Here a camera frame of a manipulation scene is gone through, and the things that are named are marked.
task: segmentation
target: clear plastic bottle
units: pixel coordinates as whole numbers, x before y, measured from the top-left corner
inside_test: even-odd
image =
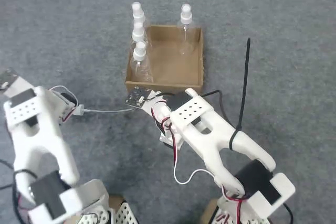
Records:
[[[197,45],[197,25],[193,21],[193,15],[189,4],[181,7],[181,19],[177,23],[178,47],[182,55],[190,55]]]
[[[143,41],[137,42],[131,59],[133,80],[140,82],[153,82],[153,75],[150,61],[146,54],[146,44]]]
[[[143,27],[142,22],[134,22],[133,24],[133,31],[132,31],[132,40],[131,40],[131,53],[133,54],[133,51],[135,49],[135,46],[137,42],[143,41],[146,43],[146,51],[147,54],[151,51],[152,45],[147,39],[145,29]]]
[[[145,28],[145,32],[147,34],[147,38],[150,40],[150,22],[149,20],[145,17],[145,13],[143,12],[143,9],[141,7],[141,4],[139,2],[134,2],[132,4],[132,10],[133,10],[133,18],[134,22],[141,22],[143,23],[143,27]]]

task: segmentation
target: robotic arm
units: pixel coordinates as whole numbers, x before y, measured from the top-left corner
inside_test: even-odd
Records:
[[[77,186],[76,163],[60,131],[78,101],[66,93],[33,87],[13,69],[0,74],[0,87],[9,98],[4,110],[16,156],[16,188],[36,206],[28,212],[31,223],[63,223],[75,214],[81,214],[78,223],[115,223],[115,210],[109,207],[109,194],[100,180]],[[36,179],[32,174],[38,172],[45,153],[56,158],[59,170]]]
[[[224,167],[219,151],[230,147],[235,129],[193,89],[165,98],[159,92],[135,87],[127,104],[141,108],[155,118],[161,131],[160,140],[165,144],[177,149],[186,141],[203,159],[224,194],[227,190],[237,198],[248,196],[241,205],[242,223],[266,219],[294,194],[294,185],[283,173],[273,175],[276,167],[273,158],[242,131],[234,137],[232,150],[245,154],[251,162],[236,176]],[[218,206],[232,218],[237,218],[237,203],[225,195],[218,201]]]

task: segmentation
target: white connector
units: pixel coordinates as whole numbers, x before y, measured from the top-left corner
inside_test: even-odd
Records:
[[[80,104],[75,108],[75,110],[72,114],[73,115],[84,115],[84,112],[85,112],[84,111],[84,104]]]

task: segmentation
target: white spray nozzle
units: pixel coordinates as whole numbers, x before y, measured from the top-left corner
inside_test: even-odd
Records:
[[[191,7],[189,4],[184,4],[181,7],[181,23],[190,24],[193,21],[193,15],[191,13]]]
[[[141,4],[139,2],[134,2],[132,4],[133,9],[133,18],[134,22],[144,22],[145,21],[145,13],[141,8]]]
[[[134,22],[132,39],[136,42],[143,41],[145,37],[145,29],[142,22]]]
[[[143,41],[137,42],[133,52],[133,58],[138,61],[142,61],[146,55],[146,43]]]

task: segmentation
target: circuit board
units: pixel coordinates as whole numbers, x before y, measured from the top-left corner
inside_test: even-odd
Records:
[[[128,94],[125,103],[132,107],[141,108],[151,92],[151,89],[135,86]]]

